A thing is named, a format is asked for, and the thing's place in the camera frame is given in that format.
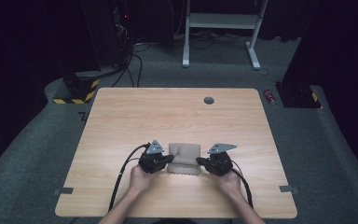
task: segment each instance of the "hand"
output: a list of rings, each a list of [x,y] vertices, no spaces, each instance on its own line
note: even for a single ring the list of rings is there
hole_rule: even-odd
[[[226,175],[217,176],[211,174],[212,178],[218,183],[220,190],[229,197],[241,195],[241,179],[234,172],[230,171]]]
[[[160,171],[153,174],[145,173],[140,165],[136,165],[131,169],[130,188],[133,192],[141,194],[145,192],[153,182],[153,179],[158,176]]]

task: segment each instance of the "cloth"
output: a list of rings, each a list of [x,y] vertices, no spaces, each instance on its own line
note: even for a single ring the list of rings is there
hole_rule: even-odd
[[[200,166],[196,158],[200,157],[200,145],[185,143],[170,143],[170,155],[173,155],[172,163],[168,163],[169,173],[180,175],[199,175]]]
[[[126,217],[124,224],[231,224],[231,219],[224,218],[153,218],[153,217]]]

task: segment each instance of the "black stand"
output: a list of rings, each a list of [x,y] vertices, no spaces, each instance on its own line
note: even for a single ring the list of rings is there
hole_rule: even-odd
[[[53,101],[56,104],[86,104],[95,94],[99,79],[76,78],[74,80],[63,80]]]
[[[310,87],[300,90],[286,89],[281,82],[275,83],[275,87],[281,96],[284,107],[292,108],[321,108],[318,97]]]
[[[326,48],[320,41],[324,37],[324,29],[327,27],[325,25],[321,28],[321,24],[326,24],[326,20],[324,15],[317,12],[318,10],[315,9],[309,27],[298,45],[283,81],[275,84],[284,107],[322,107],[318,97],[310,89],[311,83],[321,69],[319,59],[326,53]]]

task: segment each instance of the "wooden table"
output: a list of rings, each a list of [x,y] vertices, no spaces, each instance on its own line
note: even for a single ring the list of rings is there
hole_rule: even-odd
[[[205,104],[205,97],[213,97],[214,103]],[[124,160],[154,139],[165,148],[164,155],[169,143],[200,144],[201,157],[208,157],[206,152],[215,143],[237,145],[227,153],[250,185],[255,211],[263,218],[296,216],[291,192],[279,188],[288,183],[258,92],[188,88],[99,89],[64,183],[74,190],[61,194],[56,214],[104,216]],[[136,164],[127,165],[116,202],[128,188]],[[195,176],[164,169],[129,217],[237,217],[209,173],[201,170]]]

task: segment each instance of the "dark curtain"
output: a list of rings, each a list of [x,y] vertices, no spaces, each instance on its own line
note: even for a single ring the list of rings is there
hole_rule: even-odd
[[[41,36],[38,1],[0,1],[0,156],[46,105],[59,74]]]
[[[270,0],[259,38],[295,40],[305,33],[319,0]]]
[[[314,84],[323,87],[339,128],[358,159],[358,1],[333,2],[329,5],[334,9],[335,26],[326,31],[325,41],[315,43],[315,47],[323,44],[324,54],[316,59],[320,69]]]
[[[174,27],[180,24],[182,4],[186,0],[173,1]],[[280,36],[282,41],[295,40],[305,33],[319,0],[269,0],[258,37],[273,39]],[[204,13],[238,13],[257,14],[260,11],[262,0],[192,0],[192,12]],[[185,21],[182,21],[181,30],[185,31]],[[237,35],[251,35],[252,31],[221,30],[217,33],[230,32]]]

